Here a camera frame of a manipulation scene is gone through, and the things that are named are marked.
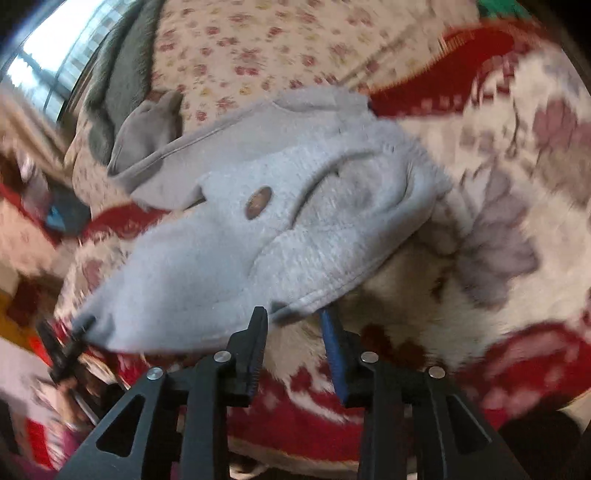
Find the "grey fleece pants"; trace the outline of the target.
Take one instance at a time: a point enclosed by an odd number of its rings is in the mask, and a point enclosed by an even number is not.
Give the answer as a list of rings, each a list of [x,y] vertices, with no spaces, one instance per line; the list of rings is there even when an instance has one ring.
[[[142,234],[72,321],[123,353],[204,352],[252,310],[301,318],[359,286],[431,217],[449,176],[368,99],[292,90],[186,134],[178,95],[137,107],[107,173],[178,218]]]

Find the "window with dark frame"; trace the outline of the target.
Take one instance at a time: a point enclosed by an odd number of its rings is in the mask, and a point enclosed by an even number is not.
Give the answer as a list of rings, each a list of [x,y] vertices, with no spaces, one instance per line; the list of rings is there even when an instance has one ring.
[[[100,44],[130,1],[50,1],[31,32],[1,54],[1,83],[56,124]]]

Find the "red and white floral blanket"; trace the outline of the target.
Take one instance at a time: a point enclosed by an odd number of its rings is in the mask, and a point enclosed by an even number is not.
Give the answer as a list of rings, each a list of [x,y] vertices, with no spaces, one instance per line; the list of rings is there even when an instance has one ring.
[[[401,114],[453,178],[432,219],[339,301],[342,321],[394,364],[443,362],[499,428],[531,412],[590,412],[590,95],[530,20],[448,30],[443,52],[372,94]],[[56,309],[60,337],[142,227],[171,215],[125,205],[85,234]],[[249,409],[230,409],[230,449],[290,472],[353,477],[360,411],[339,405],[318,320],[270,334]]]

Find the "blue plastic bag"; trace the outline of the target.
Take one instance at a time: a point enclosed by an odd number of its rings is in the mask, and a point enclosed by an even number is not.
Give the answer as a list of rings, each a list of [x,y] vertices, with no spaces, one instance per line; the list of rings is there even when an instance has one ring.
[[[90,220],[90,207],[72,190],[55,187],[51,191],[50,208],[45,217],[47,227],[65,236],[77,236]]]

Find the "cream floral quilt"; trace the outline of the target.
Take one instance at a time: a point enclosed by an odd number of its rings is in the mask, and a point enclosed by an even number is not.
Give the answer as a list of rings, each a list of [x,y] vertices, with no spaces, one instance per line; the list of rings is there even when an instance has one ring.
[[[416,73],[447,29],[478,18],[474,1],[167,1],[139,97],[180,92],[193,130],[287,89],[367,92]]]

